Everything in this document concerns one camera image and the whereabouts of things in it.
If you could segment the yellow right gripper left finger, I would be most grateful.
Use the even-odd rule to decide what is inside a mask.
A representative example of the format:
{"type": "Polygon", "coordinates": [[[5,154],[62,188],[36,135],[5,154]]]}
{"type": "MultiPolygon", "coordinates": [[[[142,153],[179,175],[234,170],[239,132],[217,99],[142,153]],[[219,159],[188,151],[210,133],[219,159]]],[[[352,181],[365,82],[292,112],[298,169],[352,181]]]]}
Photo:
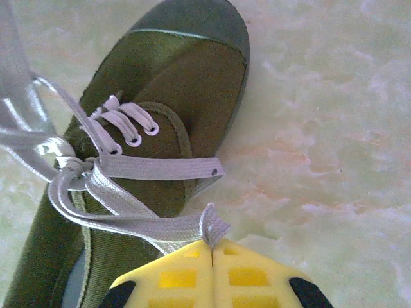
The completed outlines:
{"type": "Polygon", "coordinates": [[[98,308],[213,308],[210,247],[196,241],[119,276],[98,308]]]}

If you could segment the white shoelace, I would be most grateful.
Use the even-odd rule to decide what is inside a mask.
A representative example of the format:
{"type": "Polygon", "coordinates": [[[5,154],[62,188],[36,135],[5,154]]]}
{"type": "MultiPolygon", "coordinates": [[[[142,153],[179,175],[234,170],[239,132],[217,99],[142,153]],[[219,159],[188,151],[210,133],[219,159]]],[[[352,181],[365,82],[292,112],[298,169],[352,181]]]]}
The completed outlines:
{"type": "Polygon", "coordinates": [[[162,253],[204,238],[209,246],[226,233],[212,206],[203,214],[159,218],[115,179],[200,180],[197,191],[223,174],[217,158],[126,156],[101,124],[106,120],[131,147],[159,125],[133,102],[111,94],[86,114],[63,89],[28,69],[7,0],[0,1],[0,146],[48,182],[48,197],[59,214],[82,227],[140,237],[162,253]]]}

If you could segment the olive green canvas shoe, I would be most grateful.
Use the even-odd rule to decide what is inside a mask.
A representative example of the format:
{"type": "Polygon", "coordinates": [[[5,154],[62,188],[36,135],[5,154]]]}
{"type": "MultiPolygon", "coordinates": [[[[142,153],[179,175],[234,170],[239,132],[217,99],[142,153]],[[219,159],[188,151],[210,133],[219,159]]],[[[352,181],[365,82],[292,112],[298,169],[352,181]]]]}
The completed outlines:
{"type": "MultiPolygon", "coordinates": [[[[119,94],[153,117],[159,133],[138,147],[101,121],[126,156],[213,157],[243,97],[249,59],[247,27],[228,0],[164,0],[118,41],[80,105],[91,114],[119,94]]],[[[158,255],[138,237],[70,222],[44,195],[3,308],[97,308],[117,277],[158,255]]]]}

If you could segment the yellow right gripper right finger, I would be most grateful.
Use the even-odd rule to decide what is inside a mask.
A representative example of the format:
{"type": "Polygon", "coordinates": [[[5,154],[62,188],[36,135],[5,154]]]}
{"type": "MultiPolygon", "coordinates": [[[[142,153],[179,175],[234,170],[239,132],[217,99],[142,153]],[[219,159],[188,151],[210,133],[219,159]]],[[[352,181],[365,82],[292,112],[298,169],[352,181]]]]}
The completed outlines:
{"type": "Polygon", "coordinates": [[[334,308],[303,272],[226,239],[213,271],[216,308],[334,308]]]}

